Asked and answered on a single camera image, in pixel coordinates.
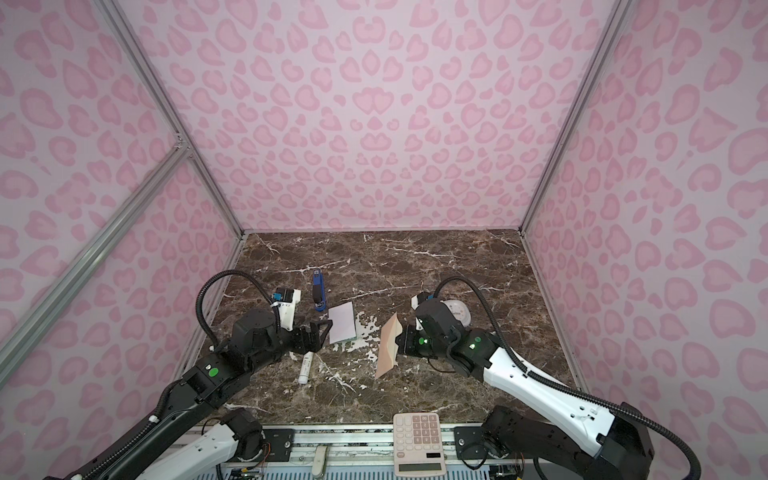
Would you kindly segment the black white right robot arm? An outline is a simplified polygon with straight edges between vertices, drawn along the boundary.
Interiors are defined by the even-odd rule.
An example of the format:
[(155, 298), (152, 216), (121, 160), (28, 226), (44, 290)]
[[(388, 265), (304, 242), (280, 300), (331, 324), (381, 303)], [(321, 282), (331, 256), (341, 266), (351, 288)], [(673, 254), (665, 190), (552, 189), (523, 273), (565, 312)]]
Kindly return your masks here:
[(391, 318), (382, 328), (381, 367), (391, 369), (398, 356), (444, 360), (455, 373), (513, 396), (540, 416), (531, 419), (497, 406), (471, 450), (546, 460), (583, 479), (648, 477), (654, 450), (645, 426), (568, 394), (566, 385), (550, 376), (535, 380), (539, 369), (513, 361), (497, 334), (465, 326), (443, 301), (426, 299), (415, 315), (414, 325)]

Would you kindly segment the peach pink envelope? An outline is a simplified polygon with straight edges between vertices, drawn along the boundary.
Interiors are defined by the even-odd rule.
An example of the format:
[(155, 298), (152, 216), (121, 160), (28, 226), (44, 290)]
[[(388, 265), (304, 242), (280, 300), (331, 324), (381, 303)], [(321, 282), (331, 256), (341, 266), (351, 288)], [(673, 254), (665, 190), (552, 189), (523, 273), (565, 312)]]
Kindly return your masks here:
[(396, 314), (393, 314), (381, 328), (375, 379), (384, 376), (397, 364), (398, 345), (396, 338), (402, 332), (403, 327)]

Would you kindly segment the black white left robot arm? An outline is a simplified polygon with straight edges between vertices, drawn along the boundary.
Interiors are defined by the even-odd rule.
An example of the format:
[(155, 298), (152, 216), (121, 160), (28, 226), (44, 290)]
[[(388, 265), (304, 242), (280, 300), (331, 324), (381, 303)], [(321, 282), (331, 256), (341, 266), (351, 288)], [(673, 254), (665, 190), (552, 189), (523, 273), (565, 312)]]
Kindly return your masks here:
[(155, 408), (102, 453), (66, 479), (136, 479), (175, 441), (250, 384), (259, 370), (290, 352), (318, 352), (332, 320), (283, 328), (277, 311), (254, 308), (231, 336), (162, 391)]

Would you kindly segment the white letter paper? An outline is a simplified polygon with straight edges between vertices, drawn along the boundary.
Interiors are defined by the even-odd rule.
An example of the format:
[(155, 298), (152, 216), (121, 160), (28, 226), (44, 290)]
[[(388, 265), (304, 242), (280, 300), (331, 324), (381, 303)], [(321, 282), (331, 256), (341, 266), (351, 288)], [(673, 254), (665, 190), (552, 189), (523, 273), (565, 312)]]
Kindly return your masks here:
[(357, 337), (356, 319), (352, 302), (332, 307), (328, 311), (332, 327), (329, 331), (328, 341), (336, 344), (352, 340)]

